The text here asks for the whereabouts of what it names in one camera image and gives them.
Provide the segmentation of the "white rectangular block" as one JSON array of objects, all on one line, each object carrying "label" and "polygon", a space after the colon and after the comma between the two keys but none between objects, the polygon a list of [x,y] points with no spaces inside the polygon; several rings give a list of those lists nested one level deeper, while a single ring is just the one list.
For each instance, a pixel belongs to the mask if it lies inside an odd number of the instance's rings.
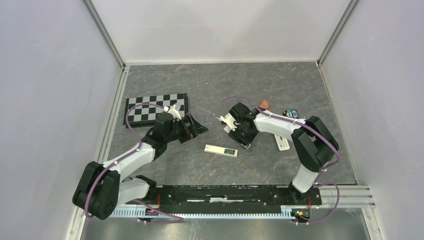
[{"label": "white rectangular block", "polygon": [[222,156],[227,156],[227,157],[234,157],[234,158],[236,158],[238,156],[238,150],[237,149],[220,147],[220,146],[215,146],[215,145],[210,145],[210,144],[205,145],[204,152],[222,155]]}]

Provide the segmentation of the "beige remote control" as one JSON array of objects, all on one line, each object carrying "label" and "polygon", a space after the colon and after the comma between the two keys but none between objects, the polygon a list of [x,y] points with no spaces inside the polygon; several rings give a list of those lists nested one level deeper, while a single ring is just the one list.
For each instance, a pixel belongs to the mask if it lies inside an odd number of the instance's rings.
[{"label": "beige remote control", "polygon": [[289,142],[286,138],[279,135],[274,135],[274,138],[279,151],[287,151],[290,149]]}]

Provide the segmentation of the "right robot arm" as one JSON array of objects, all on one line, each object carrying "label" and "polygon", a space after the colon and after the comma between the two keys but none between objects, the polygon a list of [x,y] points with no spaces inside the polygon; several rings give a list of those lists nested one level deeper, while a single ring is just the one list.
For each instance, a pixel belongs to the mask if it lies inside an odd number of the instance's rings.
[{"label": "right robot arm", "polygon": [[317,116],[290,118],[262,107],[249,109],[238,102],[219,120],[226,125],[228,136],[244,149],[252,145],[258,133],[269,133],[293,143],[300,168],[290,182],[288,196],[295,204],[309,198],[309,190],[334,157],[341,159],[338,142]]}]

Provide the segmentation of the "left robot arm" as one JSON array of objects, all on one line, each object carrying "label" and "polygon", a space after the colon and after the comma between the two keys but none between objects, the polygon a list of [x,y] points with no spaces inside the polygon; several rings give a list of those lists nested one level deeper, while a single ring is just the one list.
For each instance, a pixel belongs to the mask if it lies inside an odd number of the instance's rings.
[{"label": "left robot arm", "polygon": [[92,161],[82,173],[72,203],[84,210],[86,217],[108,218],[116,207],[134,200],[153,203],[157,190],[143,177],[124,179],[140,167],[159,158],[173,141],[181,144],[208,131],[190,113],[178,118],[163,112],[154,126],[130,150],[103,164]]}]

